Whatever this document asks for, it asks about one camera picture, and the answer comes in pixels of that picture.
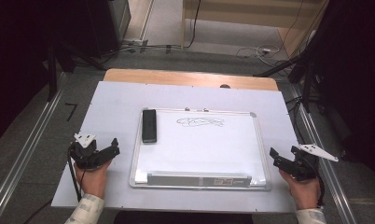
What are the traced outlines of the wooden table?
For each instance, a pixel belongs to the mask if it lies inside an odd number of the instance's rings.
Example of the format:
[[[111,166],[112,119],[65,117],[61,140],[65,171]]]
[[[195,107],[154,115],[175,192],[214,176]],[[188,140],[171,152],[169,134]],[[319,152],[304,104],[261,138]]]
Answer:
[[[200,72],[179,72],[145,69],[109,69],[104,81],[133,82],[160,85],[278,91],[276,81],[270,77],[240,77]]]

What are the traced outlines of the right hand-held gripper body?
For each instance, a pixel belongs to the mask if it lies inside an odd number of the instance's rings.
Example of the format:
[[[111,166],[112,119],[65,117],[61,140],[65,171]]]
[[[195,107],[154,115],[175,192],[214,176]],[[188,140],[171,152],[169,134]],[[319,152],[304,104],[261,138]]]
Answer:
[[[297,167],[297,171],[292,175],[297,181],[304,181],[308,179],[314,179],[318,176],[318,165],[319,159],[326,159],[329,161],[337,162],[338,157],[333,156],[320,148],[316,144],[313,145],[299,145],[299,155],[294,155],[294,164]]]

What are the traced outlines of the dark curtain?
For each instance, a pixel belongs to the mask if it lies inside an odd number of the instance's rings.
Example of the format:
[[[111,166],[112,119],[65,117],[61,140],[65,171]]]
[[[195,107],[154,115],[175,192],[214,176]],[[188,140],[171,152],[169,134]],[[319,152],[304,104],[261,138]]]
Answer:
[[[375,0],[330,0],[324,20],[323,91],[348,127],[343,146],[375,173]]]
[[[67,72],[74,62],[57,31],[66,0],[0,0],[0,138],[33,97],[53,84],[53,55]]]

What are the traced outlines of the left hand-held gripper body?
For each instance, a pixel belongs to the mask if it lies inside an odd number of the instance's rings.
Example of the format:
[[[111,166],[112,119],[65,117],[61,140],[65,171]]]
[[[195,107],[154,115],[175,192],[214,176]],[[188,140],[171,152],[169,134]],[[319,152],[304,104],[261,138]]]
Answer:
[[[94,134],[74,134],[75,141],[69,147],[69,155],[79,169],[95,170],[106,163],[104,155],[97,150]]]

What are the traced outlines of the person's left hand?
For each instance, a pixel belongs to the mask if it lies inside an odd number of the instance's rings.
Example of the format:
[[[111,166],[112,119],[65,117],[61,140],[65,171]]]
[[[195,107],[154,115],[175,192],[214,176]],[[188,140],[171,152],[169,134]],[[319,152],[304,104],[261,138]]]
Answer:
[[[93,171],[84,171],[74,164],[76,181],[84,193],[94,195],[100,199],[104,198],[107,169],[112,161],[108,161],[100,168]]]

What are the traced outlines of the black cabinet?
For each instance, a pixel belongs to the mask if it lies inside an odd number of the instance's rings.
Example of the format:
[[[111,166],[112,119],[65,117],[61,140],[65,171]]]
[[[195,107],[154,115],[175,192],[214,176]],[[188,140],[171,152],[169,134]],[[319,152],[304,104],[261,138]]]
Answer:
[[[129,0],[85,0],[95,57],[119,50],[132,18]]]

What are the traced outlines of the person's right hand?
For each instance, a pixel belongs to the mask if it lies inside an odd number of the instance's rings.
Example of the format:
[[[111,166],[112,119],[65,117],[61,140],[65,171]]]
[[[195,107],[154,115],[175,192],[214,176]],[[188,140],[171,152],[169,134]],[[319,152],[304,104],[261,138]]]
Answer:
[[[318,179],[297,181],[292,175],[280,170],[279,174],[286,181],[291,196],[298,210],[314,209],[317,207],[320,185]]]

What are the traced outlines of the whiteboard with aluminium frame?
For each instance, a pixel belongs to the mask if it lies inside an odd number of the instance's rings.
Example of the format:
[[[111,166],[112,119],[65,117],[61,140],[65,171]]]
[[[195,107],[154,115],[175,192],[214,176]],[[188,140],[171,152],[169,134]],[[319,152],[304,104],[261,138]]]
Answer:
[[[142,141],[146,109],[157,142]],[[132,157],[134,188],[269,190],[271,176],[253,112],[145,108]]]

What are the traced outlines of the grey power strip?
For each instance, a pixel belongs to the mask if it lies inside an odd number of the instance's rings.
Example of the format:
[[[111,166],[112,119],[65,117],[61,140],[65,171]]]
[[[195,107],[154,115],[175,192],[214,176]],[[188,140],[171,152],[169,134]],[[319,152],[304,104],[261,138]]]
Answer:
[[[146,50],[148,47],[146,40],[124,40],[121,45],[121,51]]]

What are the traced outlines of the light wooden furniture frame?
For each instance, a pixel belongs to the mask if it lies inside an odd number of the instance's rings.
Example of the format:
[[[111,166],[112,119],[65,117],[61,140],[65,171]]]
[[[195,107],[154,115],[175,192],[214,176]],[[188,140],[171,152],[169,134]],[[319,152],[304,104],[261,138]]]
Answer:
[[[276,27],[289,56],[297,56],[315,31],[330,0],[183,0],[180,44],[186,19]]]

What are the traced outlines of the black whiteboard eraser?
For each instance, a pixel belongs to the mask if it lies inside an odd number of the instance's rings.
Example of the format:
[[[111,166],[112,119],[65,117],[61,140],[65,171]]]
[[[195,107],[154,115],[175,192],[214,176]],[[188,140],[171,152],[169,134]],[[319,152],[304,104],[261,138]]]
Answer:
[[[142,141],[144,143],[157,142],[157,113],[155,109],[146,109],[143,111]]]

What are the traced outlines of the large white base panel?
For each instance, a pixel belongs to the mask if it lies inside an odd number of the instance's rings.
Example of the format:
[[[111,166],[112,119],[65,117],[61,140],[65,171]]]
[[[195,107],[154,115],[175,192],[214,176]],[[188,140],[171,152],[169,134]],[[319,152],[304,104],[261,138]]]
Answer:
[[[145,108],[253,112],[257,115],[271,176],[269,190],[134,188],[132,157]],[[272,164],[270,149],[289,157],[297,142],[283,95],[278,91],[201,88],[102,81],[80,128],[104,148],[118,139],[120,153],[108,171],[105,205],[123,210],[228,213],[291,213],[287,184]]]

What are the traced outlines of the black metal stand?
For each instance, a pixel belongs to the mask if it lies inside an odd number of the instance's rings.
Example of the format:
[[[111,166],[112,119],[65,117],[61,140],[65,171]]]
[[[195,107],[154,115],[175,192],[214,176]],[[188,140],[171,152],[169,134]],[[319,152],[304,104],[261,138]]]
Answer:
[[[49,102],[54,98],[58,90],[56,63],[59,63],[64,72],[73,73],[76,65],[72,60],[72,55],[76,55],[98,70],[105,71],[105,68],[100,63],[97,63],[91,57],[67,42],[50,40],[48,43]]]
[[[303,92],[301,96],[301,102],[307,113],[310,113],[310,90],[313,81],[313,49],[311,47],[306,48],[298,56],[293,57],[290,60],[286,60],[279,65],[276,65],[270,70],[257,74],[257,77],[269,77],[281,70],[293,65],[291,73],[288,75],[290,83],[297,84],[299,81],[304,79]]]

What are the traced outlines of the aluminium floor rail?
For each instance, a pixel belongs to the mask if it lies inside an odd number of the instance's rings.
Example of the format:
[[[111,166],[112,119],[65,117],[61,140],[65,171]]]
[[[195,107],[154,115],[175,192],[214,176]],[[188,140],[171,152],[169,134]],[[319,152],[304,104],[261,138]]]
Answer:
[[[58,90],[52,98],[35,97],[0,139],[0,217],[60,101],[68,78],[65,72],[57,75]]]
[[[299,143],[314,143],[322,149],[326,149],[317,130],[313,116],[307,113],[302,105],[302,92],[298,85],[290,84],[288,90],[291,93],[293,101],[290,107],[297,102],[296,107],[292,110],[292,123],[298,136]],[[323,208],[329,213],[331,208],[339,216],[340,224],[358,224],[354,211],[348,202],[345,190],[339,181],[335,162],[326,159],[319,160],[319,173],[324,181],[325,196]]]

